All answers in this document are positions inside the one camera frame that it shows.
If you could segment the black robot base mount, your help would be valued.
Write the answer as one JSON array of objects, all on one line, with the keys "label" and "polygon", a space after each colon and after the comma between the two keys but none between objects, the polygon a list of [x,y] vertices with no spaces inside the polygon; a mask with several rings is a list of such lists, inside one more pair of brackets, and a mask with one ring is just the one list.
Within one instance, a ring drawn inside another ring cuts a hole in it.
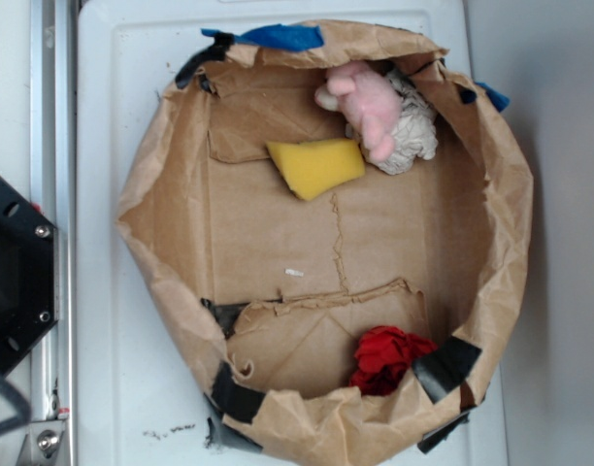
[{"label": "black robot base mount", "polygon": [[56,227],[0,177],[0,375],[56,323]]}]

